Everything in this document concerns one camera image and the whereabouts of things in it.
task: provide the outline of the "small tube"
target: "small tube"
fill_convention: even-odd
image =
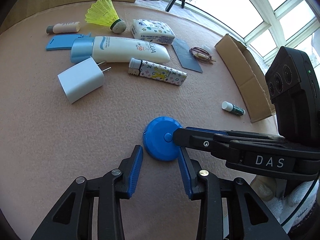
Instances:
[[[47,27],[46,32],[51,33],[77,33],[80,30],[80,22],[58,23]]]
[[[242,109],[242,108],[240,108],[238,106],[235,106],[232,103],[229,103],[227,101],[222,102],[221,107],[222,107],[223,110],[226,110],[226,111],[228,111],[230,113],[233,113],[233,114],[236,114],[236,115],[239,115],[239,116],[245,114],[245,110],[244,109]]]

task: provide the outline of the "hand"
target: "hand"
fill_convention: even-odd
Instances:
[[[281,224],[295,210],[295,208],[298,206],[298,204],[301,202],[301,200],[309,190],[311,184],[312,181],[302,182],[289,195],[282,198],[276,197],[277,184],[276,179],[274,178],[257,175],[250,183],[250,186],[263,200],[265,205],[270,209],[272,214]],[[303,218],[309,213],[316,201],[318,187],[319,182],[317,181],[315,187],[313,188],[303,205],[299,208],[298,212],[283,226],[283,229],[286,231],[286,233],[290,231],[292,226],[300,223]]]

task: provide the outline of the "patterned lighter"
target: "patterned lighter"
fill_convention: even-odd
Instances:
[[[132,58],[129,63],[129,74],[152,78],[181,86],[187,78],[187,73],[157,63]]]

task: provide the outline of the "cardboard box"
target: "cardboard box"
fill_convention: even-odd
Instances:
[[[226,34],[215,48],[239,88],[250,121],[253,123],[274,115],[276,110],[270,101],[264,74],[246,46]]]

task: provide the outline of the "white window frame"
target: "white window frame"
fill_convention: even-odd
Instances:
[[[215,24],[219,25],[220,27],[224,28],[227,32],[233,35],[235,38],[240,40],[246,46],[253,49],[257,52],[250,44],[254,41],[258,36],[264,33],[266,30],[270,30],[270,33],[276,43],[276,48],[269,52],[267,55],[262,57],[258,52],[258,56],[264,61],[266,65],[270,65],[275,58],[278,50],[281,46],[287,46],[294,48],[299,43],[304,41],[308,38],[312,33],[314,33],[318,28],[320,28],[320,23],[314,17],[309,23],[307,23],[301,30],[295,33],[291,38],[287,41],[284,38],[284,32],[279,20],[285,16],[288,12],[290,12],[293,8],[295,8],[299,3],[303,0],[286,0],[283,4],[281,4],[277,9],[273,10],[268,0],[249,0],[253,6],[256,8],[258,13],[261,15],[263,22],[257,26],[254,30],[252,30],[247,36],[244,38],[237,34],[234,30],[230,27],[225,25],[223,22],[219,21],[218,19],[214,18],[214,16],[205,13],[204,11],[198,9],[197,7],[185,4],[185,8],[193,11],[197,14],[204,16],[205,18],[211,20]],[[175,2],[177,5],[181,5],[181,1],[177,0]]]

